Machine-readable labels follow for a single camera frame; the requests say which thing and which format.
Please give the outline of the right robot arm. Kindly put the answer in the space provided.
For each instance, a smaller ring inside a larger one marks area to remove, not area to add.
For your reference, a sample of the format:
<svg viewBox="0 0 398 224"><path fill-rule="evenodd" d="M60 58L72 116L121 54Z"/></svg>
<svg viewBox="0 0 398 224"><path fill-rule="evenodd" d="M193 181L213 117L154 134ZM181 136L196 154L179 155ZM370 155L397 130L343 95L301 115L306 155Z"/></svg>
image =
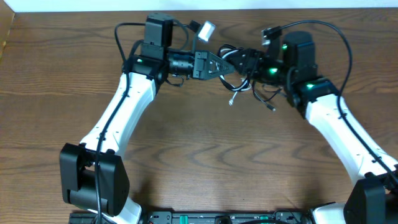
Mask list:
<svg viewBox="0 0 398 224"><path fill-rule="evenodd" d="M345 203L310 209L304 223L397 223L397 160L358 123L332 82L317 73L310 33L263 32L269 49L239 49L223 58L254 82L281 86L287 101L326 139L353 189Z"/></svg>

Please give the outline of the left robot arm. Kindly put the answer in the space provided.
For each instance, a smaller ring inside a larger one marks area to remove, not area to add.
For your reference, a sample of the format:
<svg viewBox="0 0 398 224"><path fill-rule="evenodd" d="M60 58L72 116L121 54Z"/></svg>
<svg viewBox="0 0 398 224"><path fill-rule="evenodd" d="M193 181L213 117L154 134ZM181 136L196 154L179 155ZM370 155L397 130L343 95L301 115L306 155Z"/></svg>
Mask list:
<svg viewBox="0 0 398 224"><path fill-rule="evenodd" d="M192 48L173 49L180 22L161 12L149 14L144 37L122 56L122 74L112 100L79 144L66 144L59 164L62 196L83 209L70 223L139 223L142 208L129 197L124 154L136 124L169 75L210 80L232 73L219 56Z"/></svg>

